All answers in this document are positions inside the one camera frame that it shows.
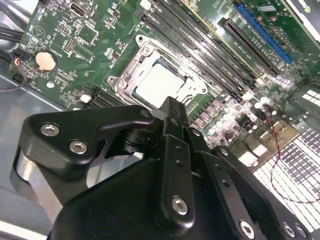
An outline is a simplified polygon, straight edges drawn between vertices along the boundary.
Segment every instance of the mounting screw hole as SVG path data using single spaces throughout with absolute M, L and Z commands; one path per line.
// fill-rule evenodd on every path
M 176 149 L 179 153 L 181 153 L 181 152 L 182 152 L 182 148 L 181 148 L 181 147 L 179 147 L 179 146 L 176 146 L 176 147 L 175 147 L 175 149 Z
M 150 113 L 147 110 L 141 110 L 140 111 L 141 115 L 144 116 L 145 118 L 150 118 Z
M 230 188 L 230 184 L 229 184 L 226 180 L 223 180 L 222 183 L 223 183 L 223 185 L 225 185 L 227 188 Z
M 174 125 L 179 126 L 179 123 L 178 123 L 178 121 L 176 119 L 171 118 L 170 120 Z
M 180 160 L 175 161 L 175 164 L 177 164 L 179 167 L 182 167 L 184 165 Z

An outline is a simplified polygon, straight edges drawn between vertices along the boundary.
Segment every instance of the black cable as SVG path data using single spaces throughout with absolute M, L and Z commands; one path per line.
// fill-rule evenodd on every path
M 21 37 L 11 36 L 0 32 L 0 39 L 6 40 L 13 43 L 20 43 Z
M 14 11 L 12 11 L 6 4 L 4 4 L 1 1 L 0 1 L 0 9 L 19 28 L 21 28 L 22 30 L 26 30 L 27 23 L 20 16 L 18 16 Z
M 243 145 L 245 148 L 256 158 L 257 161 L 259 161 L 260 156 L 254 153 L 254 151 L 249 147 L 249 145 L 246 142 L 243 142 Z
M 21 31 L 12 30 L 12 29 L 9 29 L 9 28 L 3 27 L 3 26 L 0 26 L 0 33 L 11 35 L 11 36 L 17 37 L 17 38 L 22 38 L 22 36 L 24 35 L 24 33 Z
M 0 49 L 0 59 L 5 60 L 6 62 L 11 62 L 12 58 L 10 57 L 10 54 L 6 51 Z
M 0 58 L 0 63 L 3 63 L 3 64 L 6 65 L 6 66 L 10 66 L 10 62 L 4 60 L 3 58 Z
M 17 67 L 18 67 L 20 74 L 23 77 L 22 82 L 19 85 L 11 87 L 11 88 L 0 88 L 0 93 L 14 92 L 14 91 L 24 87 L 29 82 L 27 74 L 26 74 L 25 70 L 22 68 L 22 66 L 19 65 Z

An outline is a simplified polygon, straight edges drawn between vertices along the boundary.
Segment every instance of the integrated circuit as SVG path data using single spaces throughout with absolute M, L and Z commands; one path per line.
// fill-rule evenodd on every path
M 84 23 L 77 31 L 76 36 L 82 40 L 86 45 L 91 46 L 97 40 L 99 33 L 92 27 Z

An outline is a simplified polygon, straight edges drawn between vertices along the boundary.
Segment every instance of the green circuit board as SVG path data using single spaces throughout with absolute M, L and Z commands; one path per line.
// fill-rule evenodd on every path
M 43 50 L 55 54 L 58 59 L 55 70 L 39 70 L 34 58 L 23 61 L 22 67 L 32 79 L 31 88 L 65 109 L 79 108 L 84 87 L 98 87 L 122 101 L 107 79 L 118 78 L 135 56 L 139 50 L 138 35 L 159 41 L 178 59 L 187 60 L 191 69 L 202 71 L 208 92 L 196 95 L 188 102 L 186 110 L 190 123 L 205 134 L 210 146 L 221 144 L 220 139 L 228 132 L 233 132 L 234 139 L 247 136 L 248 132 L 235 127 L 235 119 L 243 114 L 252 116 L 258 126 L 264 124 L 251 114 L 249 100 L 257 94 L 268 96 L 270 104 L 282 109 L 286 98 L 299 83 L 306 78 L 316 81 L 320 75 L 319 46 L 304 27 L 289 16 L 291 13 L 284 10 L 282 3 L 274 4 L 278 18 L 283 18 L 280 25 L 270 22 L 271 13 L 261 13 L 256 4 L 248 3 L 246 7 L 253 15 L 262 15 L 257 20 L 293 59 L 293 64 L 286 64 L 277 55 L 237 12 L 235 6 L 238 3 L 231 0 L 214 3 L 209 0 L 69 1 L 70 4 L 77 2 L 85 9 L 86 16 L 82 17 L 75 14 L 66 2 L 39 2 L 19 44 L 20 49 L 32 55 Z M 289 18 L 294 26 L 292 29 L 287 25 Z M 277 69 L 276 77 L 270 76 L 250 52 L 224 31 L 222 19 L 231 20 L 241 29 L 250 44 L 261 51 L 264 61 L 269 61 Z M 222 57 L 216 57 L 199 46 L 203 41 L 209 45 L 210 51 Z M 14 74 L 17 68 L 12 65 L 10 71 Z M 244 93 L 250 97 L 242 101 L 234 97 Z M 209 106 L 216 110 L 208 112 Z M 231 120 L 222 120 L 224 113 L 230 114 Z M 213 124 L 217 120 L 222 120 L 222 128 Z

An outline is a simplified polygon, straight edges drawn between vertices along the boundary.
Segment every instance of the red wire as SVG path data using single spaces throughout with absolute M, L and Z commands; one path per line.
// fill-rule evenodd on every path
M 275 187 L 274 185 L 274 169 L 275 167 L 278 165 L 279 161 L 281 160 L 281 151 L 280 151 L 280 145 L 279 145 L 279 142 L 278 142 L 278 135 L 277 135 L 277 131 L 276 131 L 276 128 L 274 126 L 274 124 L 272 123 L 270 117 L 268 117 L 268 122 L 269 124 L 271 125 L 272 127 L 272 131 L 273 131 L 273 135 L 274 135 L 274 139 L 275 139 L 275 144 L 276 144 L 276 148 L 277 148 L 277 152 L 278 152 L 278 158 L 277 160 L 275 161 L 274 165 L 272 166 L 272 169 L 271 169 L 271 174 L 270 174 L 270 181 L 271 181 L 271 185 L 272 185 L 272 188 L 276 191 L 277 194 L 279 194 L 283 199 L 285 200 L 288 200 L 290 202 L 294 202 L 294 203 L 298 203 L 298 204 L 313 204 L 315 202 L 318 202 L 320 201 L 320 198 L 314 200 L 314 201 L 297 201 L 297 200 L 292 200 L 291 198 L 288 198 L 288 197 L 285 197 L 283 196 L 279 191 L 278 189 Z

